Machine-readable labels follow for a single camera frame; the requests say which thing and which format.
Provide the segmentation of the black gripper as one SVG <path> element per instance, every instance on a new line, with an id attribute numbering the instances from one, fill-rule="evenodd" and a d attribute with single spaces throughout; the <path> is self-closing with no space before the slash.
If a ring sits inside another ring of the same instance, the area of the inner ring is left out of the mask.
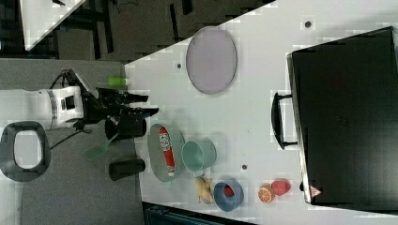
<path id="1" fill-rule="evenodd" d="M 147 102 L 148 96 L 136 95 L 127 91 L 109 88 L 89 89 L 83 77 L 73 73 L 74 84 L 80 87 L 78 99 L 83 103 L 83 117 L 79 118 L 73 126 L 83 130 L 85 126 L 97 124 L 109 116 L 118 117 L 121 109 L 129 103 Z M 127 108 L 127 113 L 141 114 L 143 118 L 155 115 L 159 108 Z"/>

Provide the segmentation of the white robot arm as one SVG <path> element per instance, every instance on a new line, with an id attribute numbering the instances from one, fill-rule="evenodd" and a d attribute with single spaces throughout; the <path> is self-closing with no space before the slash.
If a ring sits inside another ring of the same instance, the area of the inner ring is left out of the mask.
<path id="1" fill-rule="evenodd" d="M 147 118 L 157 108 L 132 108 L 131 103 L 146 102 L 148 97 L 110 88 L 92 88 L 85 79 L 71 69 L 64 69 L 55 78 L 61 85 L 56 89 L 27 91 L 23 89 L 1 92 L 1 126 L 18 122 L 37 122 L 46 129 L 76 128 L 97 124 L 101 120 L 120 121 L 124 114 Z"/>

